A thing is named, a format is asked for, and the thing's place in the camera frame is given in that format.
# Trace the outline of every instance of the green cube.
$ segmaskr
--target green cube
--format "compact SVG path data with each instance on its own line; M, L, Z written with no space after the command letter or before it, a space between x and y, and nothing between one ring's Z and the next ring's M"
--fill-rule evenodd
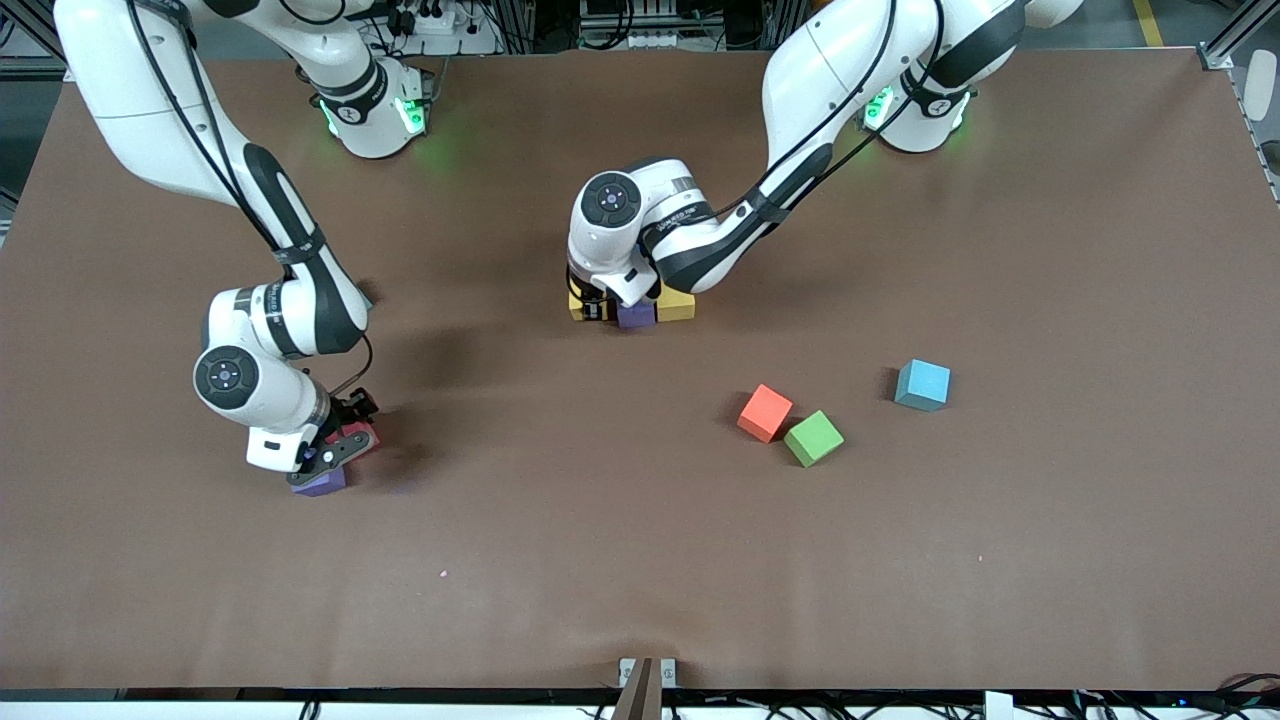
M818 410L791 428L783 441L796 454L800 464L808 468L840 447L845 437L831 424L827 414Z

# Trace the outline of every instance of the wire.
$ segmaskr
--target wire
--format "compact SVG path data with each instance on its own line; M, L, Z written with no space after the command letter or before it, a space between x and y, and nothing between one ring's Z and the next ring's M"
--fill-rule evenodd
M369 368L374 365L374 343L369 342L367 334L360 336L360 340L365 341L365 347L369 350L369 356L365 357L365 366L361 368L360 372L357 372L355 375L347 378L344 383L333 388L333 392L329 393L333 397L338 397L339 395L342 395L344 389L360 382L360 378L365 377L365 373L369 372Z
M924 67L924 73L923 73L923 76L922 76L922 77L923 77L923 79L920 81L920 83L922 83L922 85L923 85L923 83L924 83L925 81L928 81L928 79L929 79L929 74L931 74L931 73L932 73L932 70L933 70L933 64L934 64L934 63L936 63L936 61L938 60L938 55L940 55L940 54L941 54L941 51L942 51L942 32L943 32L943 29L945 29L945 23L946 23L945 18L943 18L943 14L942 14L942 0L933 0L933 5L934 5L934 8L937 8L937 13L938 13L938 35L937 35L937 37L936 37L936 38L933 40L933 53L931 53L931 54L929 54L929 61L928 61L928 64L925 64L925 67ZM800 204L800 201L801 201L801 200L804 200L805 197L808 197L808 195L809 195L810 192L813 192L813 191L814 191L814 190L815 190L815 188L817 188L817 187L818 187L819 184L822 184L822 183L823 183L823 181L826 181L826 179L827 179L827 178L829 178L829 177L831 177L832 174L835 174L835 173L836 173L836 170L838 170L840 168L845 167L845 163L847 163L847 161L852 160L852 159L854 159L854 156L856 156L856 155L858 155L859 152L861 152L861 151L863 151L863 149L865 149L865 147L867 147L868 145L870 145L870 143L872 143L872 141L874 141L874 140L876 140L877 137L879 137L879 136L881 136L881 135L882 135L882 133L883 133L883 132L884 132L886 129L888 129L888 126L891 126L891 124L893 123L893 120L896 120L896 119L899 118L899 115L901 115L901 114L902 114L902 113L904 113L904 111L905 111L905 110L906 110L906 109L908 109L908 108L909 108L910 105L911 105L911 102L910 102L910 101L906 101L906 102L902 102L902 104L901 104L901 105L899 106L899 109L897 109L897 110L895 110L895 111L893 111L893 114L892 114L892 115L890 115L890 117L888 117L888 118L887 118L887 119L884 120L884 123L883 123L883 124L881 124L881 126L879 126L878 128L876 128L876 129L873 129L873 131L872 131L870 133L868 133L868 135L867 135L867 137L864 137L861 142L859 142L859 143L858 143L856 146L854 146L854 149L852 149L852 150L850 150L849 152L846 152L844 158L841 158L841 159L840 159L840 160L837 160L837 161L836 161L835 164L832 164L832 165L831 165L831 167L828 167L828 168L827 168L826 170L823 170L823 172L822 172L822 174L819 174L819 176L818 176L818 177L817 177L817 178L814 179L814 182L812 182L812 183L809 184L809 187L804 188L804 191L803 191L803 192L800 192L800 196L795 199L795 201L792 202L792 206L795 206L795 205L799 205L799 204Z
M280 6L284 8L285 13L293 15L293 19L298 20L300 23L307 23L308 26L326 26L329 23L335 23L340 20L343 15L347 14L347 0L338 0L338 12L334 13L332 18L325 18L323 20L312 20L311 18L303 18L302 15L298 14L297 10L294 10L289 5L288 0L279 0L279 3Z
M479 3L471 3L471 6L472 6L472 8L475 8L475 5L479 5ZM468 20L479 20L479 19L480 19L480 15L472 15L471 13L468 13L468 12L463 10L463 9L462 9L462 3L461 3L461 1L460 1L460 3L454 3L454 6L456 6L456 8L458 9L458 12L460 12L460 13L462 13L463 15L466 15L466 18L467 18Z
M625 15L626 29L622 28L623 13L626 13ZM635 19L636 19L635 0L627 0L625 8L618 8L618 27L613 31L613 37L611 37L604 45L591 45L590 42L582 40L581 37L577 38L577 42L581 47L586 47L588 50L613 50L618 45L622 45L622 41L631 35L631 27L635 23Z
M934 42L934 53L937 53L938 47L942 45L942 26L941 26L941 22L942 22L942 4L941 4L941 0L933 0L933 1L934 1L934 4L938 8L938 23L940 23L938 24L938 38ZM893 22L896 19L897 19L897 0L888 0L888 18L886 19L886 23L884 23L884 36L881 38L879 49L876 50L876 56L872 59L870 65L867 67L867 72L863 74L861 79L858 81L858 85L854 86L854 90L850 91L849 95L846 95L845 99L841 100L838 105L836 105L836 106L833 106L831 109L831 113L828 113L827 117L820 123L818 123L817 126L814 126L813 129L809 131L809 135L801 137L799 142L796 142L795 145L791 146L791 150L787 150L781 158L778 158L777 160L774 160L773 163L771 163L769 167L765 168L765 170L760 176L760 178L758 181L755 181L755 184L751 186L751 190L755 190L756 187L759 187L760 183L764 182L764 178L769 177L769 174L773 170L778 169L778 167L782 165L782 163L785 163L788 158L791 158L792 155L795 155L796 151L800 150L801 147L804 147L804 145L806 142L809 142L810 140L813 140L813 137L815 135L818 135L822 131L822 128L827 127L827 124L831 123L831 120L836 119L836 115L838 115L845 108L847 108L849 104L854 101L854 97L858 96L858 94L863 91L863 87L872 78L872 73L876 72L876 65L879 64L881 59L884 56L884 53L888 50L890 40L893 36ZM814 182L810 186L810 188L812 187L817 187L818 182L822 182L822 181ZM707 220L709 218L718 218L718 217L723 215L724 213L728 213L733 208L739 206L744 200L746 200L746 196L750 195L750 193L751 193L751 191L748 191L748 192L742 193L741 197L739 197L737 200L735 200L735 201L730 202L728 205L721 208L719 210L717 210L712 215L707 215L707 217L700 217L700 218L696 218L696 219L691 219L691 220L689 220L689 224L699 223L699 222Z
M434 104L440 99L440 94L444 92L444 76L449 73L449 55L444 56L444 65L440 67L440 74L435 76L435 81L431 83L431 102Z
M522 37L520 37L518 35L511 35L509 32L507 32L507 28L502 27L502 23L499 23L498 18L494 17L493 9L489 8L488 4L485 4L485 3L477 3L477 4L480 5L480 8L484 9L485 17L489 18L489 24L492 26L492 31L493 31L493 38L498 40L498 33L502 32L502 36L506 38L506 41L508 44L515 42L516 44L516 49L517 50L522 50L524 46L525 46L525 40ZM511 55L512 54L511 53L511 46L509 45L504 46L502 54L503 55Z
M1238 689L1240 689L1240 688L1243 688L1245 685L1252 685L1253 683L1257 683L1260 680L1280 680L1280 675L1277 675L1275 673L1254 673L1253 675L1248 675L1245 678L1242 678L1242 679L1239 679L1239 680L1236 680L1236 682L1234 682L1231 684L1222 685L1221 688L1217 688L1216 692L1217 693L1234 692L1234 691L1238 691Z
M1121 706L1133 708L1134 712L1142 715L1143 717L1146 717L1146 720L1158 720L1155 715L1148 712L1147 708L1143 707L1140 702L1129 702L1124 698L1124 696L1121 696L1116 691L1111 691L1111 696L1115 697ZM1107 702L1106 700L1102 701L1103 705L1106 705L1106 702Z
M308 700L302 703L302 712L298 712L298 720L316 720L320 717L320 701Z
M18 27L18 23L15 20L10 20L9 15L0 13L0 29L4 29L5 27L9 28L9 32L4 33L4 40L0 40L0 47L9 45L9 38L13 37L13 31Z
M183 129L187 132L187 136L191 138L191 142L196 146L196 150L200 151L200 155L209 164L209 168L212 170L214 177L218 178L218 182L221 183L223 188L227 190L227 193L232 197L233 201L236 201L236 205L248 219L250 224L253 225L253 229L256 229L259 234L262 236L262 240L266 241L268 246L270 246L271 250L276 250L278 246L275 240L262 225L262 222L257 218L253 210L248 206L248 201L244 199L244 195L239 191L239 184L232 182L234 179L234 172L232 170L230 164L228 163L225 165L227 174L224 174L223 167L219 167L218 163L214 160L212 155L209 154L209 149L205 147L204 142L201 142L200 136L196 133L196 128L191 126L191 119L187 118L187 114L182 110L182 106L178 102L178 97L173 92L173 87L170 87L168 78L165 78L164 70L160 69L160 61L156 60L155 53L151 50L151 44L147 40L146 31L142 29L142 19L138 17L138 8L134 0L125 0L125 5L129 10L129 20L133 24L133 32L138 38L138 44L142 46L142 53L147 58L147 64L151 65L151 72L155 74L156 81L160 83L160 88L164 91L165 99L169 101L169 106L173 108L174 114L178 117L178 122L182 123ZM191 50L191 44L187 42L187 33L179 32L179 35L183 37L183 45L186 47L188 56L193 58L195 54ZM201 88L204 88L204 81L201 79L198 72L196 72L195 79L196 83L200 85ZM209 115L211 129L214 129L216 135L216 123L214 120L212 108L207 104L207 100L204 109L205 113Z

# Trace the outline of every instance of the floor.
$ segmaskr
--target floor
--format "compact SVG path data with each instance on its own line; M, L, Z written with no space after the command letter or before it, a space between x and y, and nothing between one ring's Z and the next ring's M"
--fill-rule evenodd
M1236 0L1221 0L1235 6ZM1187 46L1210 40L1221 29L1231 10L1215 0L1085 0L1065 23L1052 29L1028 28L1023 49ZM1243 67L1254 49L1280 50L1280 20L1271 22L1236 53L1233 73L1243 83ZM0 55L36 51L22 31L3 45ZM200 54L207 60L282 58L283 51L248 28L215 22L200 28ZM20 195L49 115L58 100L59 82L0 82L0 187ZM1280 113L1254 123L1260 142L1280 140ZM0 245L12 213L0 208Z

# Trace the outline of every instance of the green led light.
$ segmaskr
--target green led light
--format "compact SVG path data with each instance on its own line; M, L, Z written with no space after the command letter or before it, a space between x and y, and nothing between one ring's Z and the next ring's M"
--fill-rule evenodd
M320 101L320 110L324 111L324 119L329 120L329 135L338 137L338 126L333 124L333 113L325 106L324 100Z
M879 95L872 99L867 104L867 109L863 110L863 127L867 129L879 129L881 123L884 122L884 114L888 113L890 105L893 104L893 88L886 87L879 91Z
M401 119L404 120L404 129L417 135L422 132L426 123L422 122L422 108L417 102L396 99L396 110L399 111Z

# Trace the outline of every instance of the foam block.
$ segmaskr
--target foam block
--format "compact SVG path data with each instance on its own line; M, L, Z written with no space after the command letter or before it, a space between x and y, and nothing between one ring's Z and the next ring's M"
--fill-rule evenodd
M646 328L658 323L658 310L653 302L641 300L631 307L623 307L618 302L618 327L623 329Z
M600 316L588 316L588 311L599 313ZM591 307L584 307L582 301L573 295L573 291L568 291L568 315L579 323L582 320L608 320L609 319L609 304L608 302L593 302Z
M840 447L845 436L831 424L826 413L818 410L791 428L783 441L800 464L808 468Z
M658 322L669 323L673 320L694 319L694 296L678 290L662 286L662 295L658 296Z
M330 492L338 492L347 487L347 469L337 468L329 470L328 473L320 475L319 478L311 478L301 486L289 486L289 489L294 495L305 495L307 497L320 497L321 495L329 495Z
M951 370L924 360L911 360L897 374L897 392L893 393L893 401L933 413L947 404L950 384Z
M751 400L737 416L737 427L751 433L760 442L769 442L778 433L791 411L791 401L765 386L755 388Z

